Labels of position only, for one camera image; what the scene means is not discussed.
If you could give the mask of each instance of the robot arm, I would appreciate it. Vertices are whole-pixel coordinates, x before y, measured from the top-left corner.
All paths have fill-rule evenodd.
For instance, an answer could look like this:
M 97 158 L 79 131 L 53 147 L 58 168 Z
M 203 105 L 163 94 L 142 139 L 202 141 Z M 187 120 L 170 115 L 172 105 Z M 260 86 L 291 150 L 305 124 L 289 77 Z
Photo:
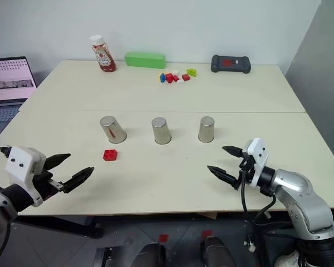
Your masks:
M 260 138 L 250 140 L 244 149 L 223 147 L 233 156 L 241 157 L 239 178 L 208 166 L 219 179 L 238 190 L 245 183 L 260 187 L 266 196 L 275 195 L 286 207 L 297 235 L 299 250 L 308 266 L 334 266 L 334 222 L 329 206 L 319 197 L 306 177 L 296 172 L 275 171 L 266 166 L 268 151 Z
M 27 147 L 2 147 L 8 158 L 6 171 L 10 174 L 11 185 L 0 187 L 0 234 L 17 217 L 17 213 L 30 205 L 40 206 L 56 193 L 69 193 L 80 186 L 92 174 L 88 167 L 72 176 L 67 182 L 56 182 L 48 170 L 61 164 L 70 154 L 57 154 L 49 158 Z

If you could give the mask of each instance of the gray wall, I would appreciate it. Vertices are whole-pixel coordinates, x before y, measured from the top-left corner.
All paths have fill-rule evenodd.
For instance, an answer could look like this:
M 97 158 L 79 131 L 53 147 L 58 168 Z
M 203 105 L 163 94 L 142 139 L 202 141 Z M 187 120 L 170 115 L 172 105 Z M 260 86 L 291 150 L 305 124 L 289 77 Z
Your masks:
M 334 0 L 322 0 L 286 79 L 334 153 Z

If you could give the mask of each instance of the red tape mark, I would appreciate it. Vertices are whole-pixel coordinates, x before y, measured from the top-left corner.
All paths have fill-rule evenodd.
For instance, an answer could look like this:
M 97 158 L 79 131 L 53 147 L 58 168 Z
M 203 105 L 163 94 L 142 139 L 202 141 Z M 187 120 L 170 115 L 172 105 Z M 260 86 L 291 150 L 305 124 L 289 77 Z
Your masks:
M 213 231 L 212 230 L 205 230 L 202 232 L 202 238 L 207 238 L 210 235 L 213 235 Z
M 160 234 L 158 241 L 159 242 L 167 242 L 168 241 L 168 236 L 167 234 Z

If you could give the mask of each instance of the laptop keyboard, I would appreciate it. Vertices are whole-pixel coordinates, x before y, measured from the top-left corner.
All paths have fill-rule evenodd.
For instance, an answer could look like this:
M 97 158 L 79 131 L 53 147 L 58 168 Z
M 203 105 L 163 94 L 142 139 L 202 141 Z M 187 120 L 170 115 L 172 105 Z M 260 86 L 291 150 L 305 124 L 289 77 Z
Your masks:
M 10 121 L 18 112 L 18 107 L 0 108 L 0 122 Z

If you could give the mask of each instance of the ketchup bottle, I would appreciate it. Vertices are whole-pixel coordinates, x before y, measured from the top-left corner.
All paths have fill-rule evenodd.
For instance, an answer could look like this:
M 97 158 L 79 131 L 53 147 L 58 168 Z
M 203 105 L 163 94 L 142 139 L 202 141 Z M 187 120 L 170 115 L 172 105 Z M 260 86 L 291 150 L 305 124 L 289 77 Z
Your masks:
M 93 35 L 89 37 L 92 44 L 92 49 L 95 52 L 100 68 L 105 72 L 112 72 L 116 70 L 116 65 L 112 59 L 107 44 L 101 35 Z

